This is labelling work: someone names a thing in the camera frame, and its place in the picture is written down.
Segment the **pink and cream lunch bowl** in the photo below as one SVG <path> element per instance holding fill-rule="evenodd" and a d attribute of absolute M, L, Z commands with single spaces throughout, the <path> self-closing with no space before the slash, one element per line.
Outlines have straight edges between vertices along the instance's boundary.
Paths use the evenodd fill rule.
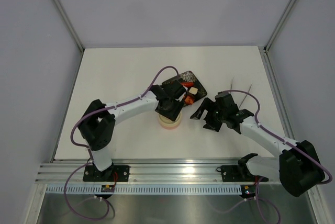
<path fill-rule="evenodd" d="M 172 122 L 164 122 L 159 120 L 159 124 L 167 130 L 172 130 L 177 128 L 180 125 L 181 121 L 172 121 Z"/>

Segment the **metal tongs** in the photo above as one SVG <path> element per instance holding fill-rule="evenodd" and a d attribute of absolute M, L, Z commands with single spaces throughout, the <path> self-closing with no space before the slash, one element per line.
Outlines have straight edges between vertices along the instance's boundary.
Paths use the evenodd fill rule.
<path fill-rule="evenodd" d="M 235 88 L 234 88 L 234 79 L 235 79 L 235 76 L 233 76 L 232 79 L 231 79 L 231 82 L 230 82 L 230 90 L 235 89 Z M 239 104 L 239 108 L 240 108 L 240 107 L 243 105 L 243 103 L 245 102 L 245 100 L 246 100 L 246 98 L 247 98 L 247 96 L 248 96 L 248 93 L 251 91 L 251 88 L 252 88 L 252 84 L 250 84 L 248 90 L 245 91 L 246 93 L 243 93 L 244 97 L 243 97 L 242 101 L 241 101 L 240 104 Z"/>

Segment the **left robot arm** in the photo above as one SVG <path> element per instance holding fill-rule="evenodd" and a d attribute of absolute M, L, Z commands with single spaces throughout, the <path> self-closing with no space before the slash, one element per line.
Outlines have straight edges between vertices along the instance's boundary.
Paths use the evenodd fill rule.
<path fill-rule="evenodd" d="M 78 125 L 81 136 L 88 144 L 95 175 L 101 181 L 109 180 L 114 164 L 107 146 L 114 128 L 125 120 L 141 113 L 154 111 L 176 122 L 184 106 L 187 89 L 177 80 L 167 85 L 152 85 L 143 94 L 121 103 L 107 105 L 99 99 L 91 102 Z"/>

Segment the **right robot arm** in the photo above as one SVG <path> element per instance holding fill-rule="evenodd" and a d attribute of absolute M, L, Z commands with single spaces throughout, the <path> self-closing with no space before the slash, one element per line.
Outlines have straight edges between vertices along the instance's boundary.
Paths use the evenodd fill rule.
<path fill-rule="evenodd" d="M 241 179 L 263 176 L 280 181 L 285 190 L 295 197 L 321 184 L 325 179 L 325 170 L 309 141 L 298 142 L 273 133 L 259 122 L 257 113 L 240 109 L 230 92 L 220 92 L 214 100 L 205 98 L 190 118 L 199 120 L 202 117 L 205 129 L 218 132 L 222 125 L 226 125 L 255 141 L 275 157 L 274 161 L 270 161 L 256 153 L 250 153 L 241 158 L 237 168 Z"/>

